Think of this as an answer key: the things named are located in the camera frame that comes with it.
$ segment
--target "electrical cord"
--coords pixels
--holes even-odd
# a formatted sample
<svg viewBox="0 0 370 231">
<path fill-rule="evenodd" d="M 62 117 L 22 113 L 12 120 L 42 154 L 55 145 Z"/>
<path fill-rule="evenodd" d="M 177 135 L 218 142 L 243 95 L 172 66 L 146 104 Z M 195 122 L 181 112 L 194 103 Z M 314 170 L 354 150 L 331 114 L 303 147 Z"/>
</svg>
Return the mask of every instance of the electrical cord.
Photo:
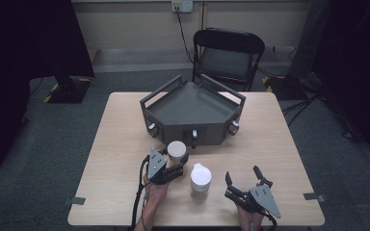
<svg viewBox="0 0 370 231">
<path fill-rule="evenodd" d="M 313 78 L 316 78 L 316 79 L 318 79 L 318 80 L 320 81 L 320 78 L 319 78 L 319 76 L 318 76 L 316 73 L 312 72 L 312 73 L 311 73 L 311 76 L 312 76 Z M 305 93 L 305 90 L 303 89 L 303 85 L 302 85 L 302 84 L 300 84 L 300 86 L 302 87 L 302 90 L 303 90 L 303 92 L 304 92 L 305 96 L 307 96 L 307 94 Z M 325 108 L 321 107 L 320 105 L 318 105 L 317 103 L 314 103 L 314 102 L 312 102 L 312 103 L 313 103 L 313 105 L 314 105 L 314 106 L 318 107 L 319 109 L 321 109 L 321 110 L 323 110 L 323 111 L 325 111 L 325 112 L 327 112 L 327 113 L 329 113 L 329 114 L 332 114 L 332 115 L 334 115 L 334 116 L 336 116 L 336 117 L 340 118 L 342 121 L 344 121 L 344 123 L 347 125 L 347 127 L 348 127 L 348 129 L 350 130 L 350 133 L 351 133 L 352 135 L 354 135 L 354 136 L 356 136 L 356 137 L 362 137 L 362 135 L 361 135 L 360 133 L 358 133 L 358 132 L 354 131 L 354 129 L 352 128 L 352 126 L 351 126 L 350 122 L 349 122 L 349 121 L 348 121 L 344 116 L 339 115 L 339 114 L 337 114 L 337 113 L 334 113 L 334 112 L 332 112 L 331 110 L 327 110 L 327 109 L 325 109 Z M 344 137 L 344 138 L 346 138 L 346 139 L 351 138 L 351 137 L 348 137 L 348 136 L 347 136 L 346 134 L 344 134 L 344 133 L 342 134 L 342 137 Z"/>
<path fill-rule="evenodd" d="M 151 182 L 146 183 L 146 184 L 144 185 L 144 188 L 145 188 L 147 185 L 149 185 L 149 184 L 151 184 Z M 145 195 L 144 195 L 144 198 L 143 198 L 143 209 L 141 210 L 141 223 L 143 224 L 143 228 L 144 228 L 144 230 L 145 230 L 145 231 L 147 231 L 147 230 L 146 230 L 146 227 L 145 227 L 145 223 L 144 223 L 144 216 L 143 216 L 143 214 L 144 214 L 145 202 L 146 202 L 146 200 L 148 199 L 148 193 L 149 193 L 149 190 L 148 190 L 148 191 L 145 191 Z"/>
<path fill-rule="evenodd" d="M 201 17 L 201 23 L 200 23 L 201 30 L 203 30 L 204 18 L 205 18 L 205 2 L 202 2 L 202 17 Z"/>
<path fill-rule="evenodd" d="M 294 58 L 292 58 L 292 57 L 291 57 L 291 55 L 292 55 L 294 52 L 296 52 L 298 48 L 299 48 L 298 46 L 295 46 L 295 47 L 294 47 L 294 49 L 293 49 L 293 50 L 288 54 L 288 56 L 287 56 L 287 57 L 289 58 L 289 60 L 291 60 L 291 61 L 292 61 L 292 60 L 294 60 Z"/>
<path fill-rule="evenodd" d="M 266 212 L 257 212 L 258 214 L 260 215 L 263 215 L 264 217 L 268 218 L 269 221 L 272 222 L 272 227 L 269 229 L 269 231 L 274 231 L 278 228 L 278 222 L 275 220 L 275 218 L 273 218 L 273 216 L 271 214 L 267 214 Z"/>
<path fill-rule="evenodd" d="M 306 107 L 308 107 L 308 105 L 310 105 L 311 104 L 311 101 L 310 100 L 308 100 L 308 101 L 306 101 L 306 103 L 304 104 L 304 106 L 293 116 L 293 118 L 290 120 L 290 122 L 288 123 L 288 127 L 290 127 L 290 125 L 293 123 L 293 121 L 297 118 L 297 116 L 299 116 L 299 114 L 302 112 L 302 111 L 304 111 L 304 109 L 306 108 Z"/>
<path fill-rule="evenodd" d="M 133 207 L 133 215 L 132 215 L 132 220 L 131 220 L 131 227 L 129 230 L 134 230 L 135 228 L 135 224 L 136 224 L 136 221 L 137 221 L 137 208 L 138 208 L 138 204 L 140 202 L 140 197 L 141 197 L 141 193 L 143 192 L 143 189 L 145 188 L 145 185 L 142 184 L 143 182 L 143 168 L 144 168 L 144 165 L 149 161 L 149 155 L 145 157 L 145 159 L 143 160 L 143 162 L 141 163 L 141 167 L 140 167 L 140 183 L 138 184 L 138 190 L 137 190 L 137 193 L 136 193 L 136 198 L 135 198 L 135 201 L 134 201 L 134 207 Z"/>
<path fill-rule="evenodd" d="M 285 116 L 287 116 L 291 111 L 295 110 L 295 109 L 299 109 L 301 108 L 302 106 L 304 106 L 305 104 L 308 103 L 308 100 L 305 100 L 305 101 L 302 101 L 300 103 L 297 103 L 295 105 L 292 105 L 286 109 L 283 109 L 282 112 Z"/>
<path fill-rule="evenodd" d="M 188 57 L 188 60 L 193 64 L 194 61 L 192 61 L 191 54 L 189 53 L 188 47 L 186 45 L 186 41 L 185 41 L 185 37 L 184 37 L 184 32 L 183 32 L 183 29 L 182 29 L 181 17 L 179 16 L 179 8 L 178 7 L 175 7 L 175 13 L 176 13 L 176 17 L 178 18 L 179 26 L 181 28 L 181 36 L 182 36 L 182 40 L 184 41 L 186 55 Z"/>
</svg>

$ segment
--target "gray carpet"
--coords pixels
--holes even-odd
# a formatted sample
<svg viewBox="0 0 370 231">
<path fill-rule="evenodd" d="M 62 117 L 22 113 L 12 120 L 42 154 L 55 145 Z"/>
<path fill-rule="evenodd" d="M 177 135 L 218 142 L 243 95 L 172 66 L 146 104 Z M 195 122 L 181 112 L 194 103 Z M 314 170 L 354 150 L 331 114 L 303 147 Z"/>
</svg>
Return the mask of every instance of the gray carpet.
<svg viewBox="0 0 370 231">
<path fill-rule="evenodd" d="M 69 206 L 63 201 L 75 195 L 110 93 L 155 90 L 178 74 L 190 79 L 192 70 L 97 73 L 82 104 L 43 103 L 55 80 L 33 80 L 31 90 L 37 90 L 25 114 L 28 121 L 0 167 L 0 230 L 112 229 L 68 225 Z M 257 74 L 253 91 L 265 90 L 263 77 Z M 295 103 L 279 102 L 282 109 Z M 289 113 L 286 122 L 297 111 Z M 314 191 L 327 199 L 321 203 L 326 223 L 278 230 L 370 230 L 368 143 L 343 138 L 345 122 L 319 98 L 290 129 Z"/>
</svg>

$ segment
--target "paper cup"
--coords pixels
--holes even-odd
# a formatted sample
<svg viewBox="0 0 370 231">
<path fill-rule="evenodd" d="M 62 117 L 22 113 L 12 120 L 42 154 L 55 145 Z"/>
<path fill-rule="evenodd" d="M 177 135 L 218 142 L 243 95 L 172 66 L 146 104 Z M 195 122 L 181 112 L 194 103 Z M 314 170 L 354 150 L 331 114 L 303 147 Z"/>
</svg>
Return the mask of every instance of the paper cup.
<svg viewBox="0 0 370 231">
<path fill-rule="evenodd" d="M 204 193 L 209 190 L 212 173 L 201 164 L 195 164 L 191 172 L 191 187 L 194 191 Z"/>
<path fill-rule="evenodd" d="M 167 151 L 170 159 L 175 163 L 179 163 L 186 154 L 186 145 L 181 141 L 172 141 L 168 145 Z"/>
</svg>

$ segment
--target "power outlet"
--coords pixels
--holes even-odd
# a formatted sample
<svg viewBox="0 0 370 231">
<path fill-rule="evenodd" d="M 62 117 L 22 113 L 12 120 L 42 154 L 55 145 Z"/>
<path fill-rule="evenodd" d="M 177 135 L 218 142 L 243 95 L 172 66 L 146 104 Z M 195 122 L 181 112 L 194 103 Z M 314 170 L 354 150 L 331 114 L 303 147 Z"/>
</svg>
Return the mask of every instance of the power outlet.
<svg viewBox="0 0 370 231">
<path fill-rule="evenodd" d="M 191 13 L 194 10 L 194 2 L 192 0 L 183 0 L 181 10 L 184 13 Z"/>
<path fill-rule="evenodd" d="M 194 2 L 192 0 L 171 1 L 171 10 L 173 13 L 191 13 L 194 10 Z"/>
<path fill-rule="evenodd" d="M 171 10 L 173 13 L 182 12 L 182 1 L 171 1 Z"/>
</svg>

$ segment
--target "box handle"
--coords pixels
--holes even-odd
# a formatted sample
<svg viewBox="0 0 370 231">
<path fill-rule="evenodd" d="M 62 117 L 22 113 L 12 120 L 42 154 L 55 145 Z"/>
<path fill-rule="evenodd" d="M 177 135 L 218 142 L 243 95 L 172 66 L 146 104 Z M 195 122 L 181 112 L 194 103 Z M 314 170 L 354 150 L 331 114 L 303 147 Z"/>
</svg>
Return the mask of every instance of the box handle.
<svg viewBox="0 0 370 231">
<path fill-rule="evenodd" d="M 157 90 L 153 91 L 151 94 L 147 95 L 145 98 L 143 98 L 142 100 L 140 100 L 140 104 L 141 104 L 141 108 L 145 109 L 145 103 L 150 100 L 152 97 L 154 97 L 155 95 L 159 94 L 161 91 L 167 89 L 168 87 L 170 87 L 171 85 L 173 85 L 174 83 L 178 83 L 178 85 L 180 86 L 182 84 L 182 76 L 181 75 L 177 75 L 175 76 L 173 79 L 169 80 L 168 83 L 166 83 L 165 85 L 161 86 L 160 88 L 158 88 Z"/>
<path fill-rule="evenodd" d="M 239 106 L 243 108 L 243 106 L 245 105 L 245 101 L 246 101 L 246 96 L 245 95 L 242 95 L 241 93 L 237 92 L 236 90 L 233 90 L 221 83 L 219 83 L 218 81 L 210 78 L 209 76 L 205 75 L 205 74 L 201 74 L 200 75 L 200 83 L 203 85 L 203 81 L 208 81 L 208 82 L 211 82 L 215 85 L 217 85 L 217 87 L 219 87 L 221 90 L 224 90 L 232 95 L 234 95 L 235 97 L 239 98 L 240 99 L 240 103 L 239 103 Z"/>
</svg>

